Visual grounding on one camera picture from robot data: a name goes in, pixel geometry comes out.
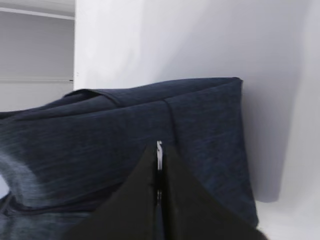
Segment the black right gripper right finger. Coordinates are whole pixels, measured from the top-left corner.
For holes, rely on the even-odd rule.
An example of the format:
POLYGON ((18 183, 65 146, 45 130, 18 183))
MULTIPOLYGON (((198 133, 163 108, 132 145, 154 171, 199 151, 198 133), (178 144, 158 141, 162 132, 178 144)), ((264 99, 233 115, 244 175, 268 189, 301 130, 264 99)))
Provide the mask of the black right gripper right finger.
POLYGON ((162 224, 166 240, 266 239, 212 197, 172 146, 162 157, 162 224))

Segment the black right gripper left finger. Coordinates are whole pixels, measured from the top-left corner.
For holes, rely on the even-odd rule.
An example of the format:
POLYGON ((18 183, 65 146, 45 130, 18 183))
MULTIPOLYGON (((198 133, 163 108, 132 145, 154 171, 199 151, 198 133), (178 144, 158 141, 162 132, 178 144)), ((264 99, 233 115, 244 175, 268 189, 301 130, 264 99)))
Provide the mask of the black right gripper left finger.
POLYGON ((157 153, 148 146, 121 187, 64 240, 151 240, 157 201, 157 153))

